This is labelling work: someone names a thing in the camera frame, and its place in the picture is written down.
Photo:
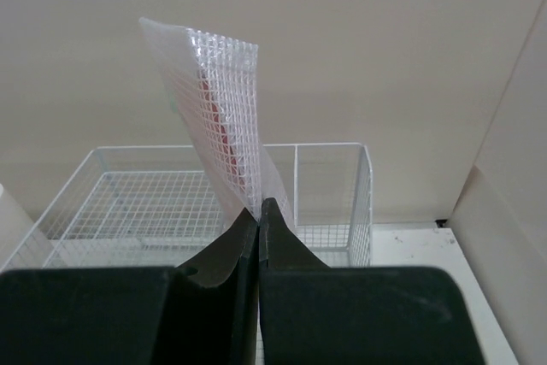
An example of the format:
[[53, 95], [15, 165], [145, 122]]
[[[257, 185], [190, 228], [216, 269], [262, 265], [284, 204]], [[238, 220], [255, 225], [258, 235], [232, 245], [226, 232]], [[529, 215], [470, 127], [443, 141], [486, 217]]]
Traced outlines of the clear mesh document pouch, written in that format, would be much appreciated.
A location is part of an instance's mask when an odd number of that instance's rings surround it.
[[259, 220], [274, 198], [288, 227], [292, 203], [258, 132], [258, 47], [240, 39], [140, 18], [139, 25], [228, 224]]

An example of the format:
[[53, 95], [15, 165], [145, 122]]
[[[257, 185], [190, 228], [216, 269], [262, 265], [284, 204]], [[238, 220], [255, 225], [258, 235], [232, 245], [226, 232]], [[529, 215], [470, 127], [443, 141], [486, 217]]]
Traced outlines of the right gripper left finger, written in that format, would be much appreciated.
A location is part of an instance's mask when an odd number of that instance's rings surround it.
[[13, 269], [4, 364], [252, 364], [258, 225], [242, 212], [177, 267]]

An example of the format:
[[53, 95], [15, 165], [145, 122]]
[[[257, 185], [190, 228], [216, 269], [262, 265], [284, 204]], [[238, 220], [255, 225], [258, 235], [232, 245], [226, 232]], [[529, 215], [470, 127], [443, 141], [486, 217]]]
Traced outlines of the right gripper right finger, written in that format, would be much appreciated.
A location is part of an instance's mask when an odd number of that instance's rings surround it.
[[331, 268], [262, 203], [259, 311], [267, 364], [481, 364], [462, 292], [434, 267]]

